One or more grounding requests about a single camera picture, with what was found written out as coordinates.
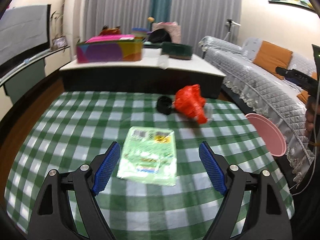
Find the blue gripper pad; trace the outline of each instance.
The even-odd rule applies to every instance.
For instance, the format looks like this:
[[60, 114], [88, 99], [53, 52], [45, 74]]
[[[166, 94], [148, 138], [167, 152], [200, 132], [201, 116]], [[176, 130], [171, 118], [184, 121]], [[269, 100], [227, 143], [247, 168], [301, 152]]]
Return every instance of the blue gripper pad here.
[[120, 158], [120, 145], [115, 143], [109, 154], [102, 162], [100, 168], [95, 174], [94, 185], [92, 187], [92, 192], [94, 196], [98, 195], [99, 192], [106, 188], [106, 185], [111, 177], [111, 174]]
[[224, 196], [227, 193], [224, 174], [204, 143], [201, 143], [199, 146], [199, 157], [209, 176], [212, 186]]

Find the white curtain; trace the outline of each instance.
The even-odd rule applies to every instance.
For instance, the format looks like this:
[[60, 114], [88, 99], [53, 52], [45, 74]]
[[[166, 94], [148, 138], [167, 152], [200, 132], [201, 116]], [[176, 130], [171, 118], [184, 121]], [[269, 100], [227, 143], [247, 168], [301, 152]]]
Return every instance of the white curtain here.
[[86, 0], [84, 7], [85, 40], [98, 35], [103, 26], [121, 26], [123, 34], [133, 27], [148, 27], [150, 0]]
[[[223, 39], [227, 19], [240, 21], [241, 0], [172, 0], [170, 21], [181, 25], [182, 43], [201, 55], [198, 42], [206, 35]], [[236, 43], [239, 27], [232, 28], [228, 41]]]

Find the teal curtain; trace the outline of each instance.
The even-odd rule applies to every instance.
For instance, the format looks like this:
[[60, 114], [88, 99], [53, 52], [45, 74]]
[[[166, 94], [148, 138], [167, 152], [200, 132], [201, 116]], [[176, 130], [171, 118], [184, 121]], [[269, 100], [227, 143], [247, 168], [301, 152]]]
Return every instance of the teal curtain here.
[[170, 19], [171, 0], [151, 0], [150, 16], [155, 22], [168, 22]]

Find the red plastic bag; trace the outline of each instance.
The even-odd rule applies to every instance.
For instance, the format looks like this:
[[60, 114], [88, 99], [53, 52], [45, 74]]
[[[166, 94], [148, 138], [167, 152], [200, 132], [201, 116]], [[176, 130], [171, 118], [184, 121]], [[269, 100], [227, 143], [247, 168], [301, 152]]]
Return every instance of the red plastic bag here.
[[208, 121], [203, 111], [205, 103], [205, 99], [200, 95], [200, 86], [196, 84], [180, 89], [176, 93], [176, 99], [173, 104], [178, 112], [185, 114], [189, 118], [196, 119], [199, 124], [203, 124]]

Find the light green plastic bag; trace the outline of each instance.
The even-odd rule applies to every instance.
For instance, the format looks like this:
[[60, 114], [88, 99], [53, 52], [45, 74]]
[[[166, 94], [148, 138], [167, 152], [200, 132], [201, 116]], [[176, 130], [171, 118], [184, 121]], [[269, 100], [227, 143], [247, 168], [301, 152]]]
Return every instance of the light green plastic bag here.
[[174, 186], [176, 174], [174, 131], [131, 127], [124, 142], [117, 177], [146, 184]]

